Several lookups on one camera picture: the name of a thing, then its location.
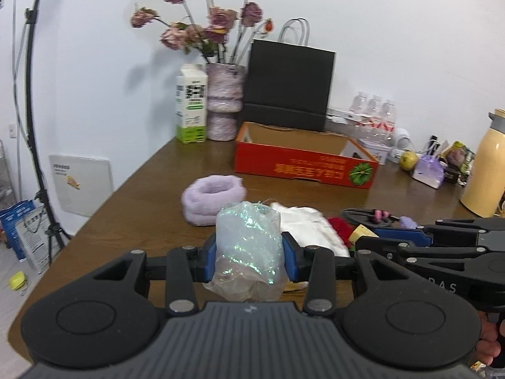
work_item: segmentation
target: light stand pole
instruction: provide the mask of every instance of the light stand pole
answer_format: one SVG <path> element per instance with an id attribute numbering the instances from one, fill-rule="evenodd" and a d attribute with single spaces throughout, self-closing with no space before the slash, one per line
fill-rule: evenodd
<path id="1" fill-rule="evenodd" d="M 28 25 L 28 41 L 26 47 L 26 78 L 25 78 L 25 95 L 26 95 L 26 125 L 27 125 L 27 141 L 28 148 L 32 154 L 33 166 L 35 168 L 35 174 L 37 176 L 37 182 L 39 183 L 39 192 L 35 198 L 44 204 L 45 210 L 47 212 L 47 218 L 49 219 L 49 229 L 46 231 L 47 238 L 49 240 L 49 262 L 51 263 L 51 242 L 52 238 L 56 238 L 60 249 L 65 247 L 63 243 L 61 234 L 70 239 L 70 235 L 65 232 L 60 224 L 56 221 L 54 212 L 52 211 L 51 204 L 49 202 L 49 195 L 47 194 L 47 189 L 44 183 L 44 174 L 42 174 L 42 169 L 40 167 L 39 152 L 37 151 L 37 143 L 35 141 L 35 127 L 33 124 L 33 108 L 32 108 L 32 60 L 33 60 L 33 39 L 35 37 L 35 26 L 37 24 L 37 17 L 39 16 L 39 3 L 40 0 L 34 0 L 33 8 L 26 9 L 26 24 Z"/>

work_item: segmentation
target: red cardboard box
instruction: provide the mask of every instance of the red cardboard box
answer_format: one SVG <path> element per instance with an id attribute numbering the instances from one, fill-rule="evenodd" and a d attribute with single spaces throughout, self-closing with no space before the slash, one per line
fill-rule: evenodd
<path id="1" fill-rule="evenodd" d="M 236 139 L 235 171 L 368 189 L 378 161 L 352 139 L 322 132 L 244 122 Z"/>

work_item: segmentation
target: thermos lid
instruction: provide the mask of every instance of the thermos lid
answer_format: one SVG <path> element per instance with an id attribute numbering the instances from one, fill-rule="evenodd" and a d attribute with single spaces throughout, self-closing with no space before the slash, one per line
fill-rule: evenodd
<path id="1" fill-rule="evenodd" d="M 497 108 L 494 113 L 490 112 L 488 115 L 492 120 L 491 128 L 505 134 L 505 111 Z"/>

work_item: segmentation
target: flower vase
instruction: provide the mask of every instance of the flower vase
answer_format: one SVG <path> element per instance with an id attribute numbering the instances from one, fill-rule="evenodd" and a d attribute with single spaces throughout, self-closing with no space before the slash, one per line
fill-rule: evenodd
<path id="1" fill-rule="evenodd" d="M 234 64 L 207 64 L 207 138 L 232 141 L 237 136 L 237 113 L 242 110 L 246 68 Z"/>

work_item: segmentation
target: iridescent plastic bag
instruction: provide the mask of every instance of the iridescent plastic bag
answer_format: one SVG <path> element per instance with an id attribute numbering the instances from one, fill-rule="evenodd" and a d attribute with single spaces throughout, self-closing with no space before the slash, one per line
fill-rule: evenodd
<path id="1" fill-rule="evenodd" d="M 229 203 L 216 220 L 216 272 L 205 287 L 228 301 L 276 301 L 287 282 L 280 214 L 260 203 Z"/>

